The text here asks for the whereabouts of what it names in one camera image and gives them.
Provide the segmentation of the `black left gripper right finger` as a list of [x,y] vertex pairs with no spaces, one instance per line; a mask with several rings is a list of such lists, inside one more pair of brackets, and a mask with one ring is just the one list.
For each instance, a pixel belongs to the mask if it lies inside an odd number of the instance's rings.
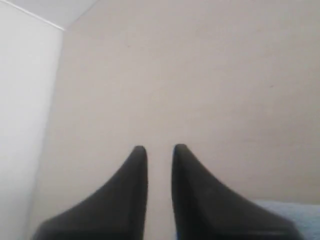
[[171,197],[179,240],[301,240],[294,223],[220,182],[185,144],[173,149]]

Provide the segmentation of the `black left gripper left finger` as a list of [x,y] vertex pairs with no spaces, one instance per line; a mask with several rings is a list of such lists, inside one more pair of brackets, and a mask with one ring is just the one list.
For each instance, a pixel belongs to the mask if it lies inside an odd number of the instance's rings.
[[97,191],[39,225],[34,240],[142,240],[148,201],[148,156],[135,146]]

